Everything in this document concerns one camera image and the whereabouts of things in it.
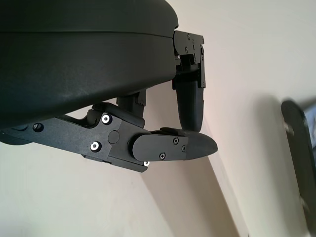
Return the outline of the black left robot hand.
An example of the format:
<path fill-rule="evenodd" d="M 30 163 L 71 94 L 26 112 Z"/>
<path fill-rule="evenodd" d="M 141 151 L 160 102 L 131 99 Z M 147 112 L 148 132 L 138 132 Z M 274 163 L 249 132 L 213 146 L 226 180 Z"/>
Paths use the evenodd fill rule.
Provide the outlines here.
<path fill-rule="evenodd" d="M 203 44 L 164 0 L 3 0 L 0 140 L 137 172 L 211 155 Z"/>

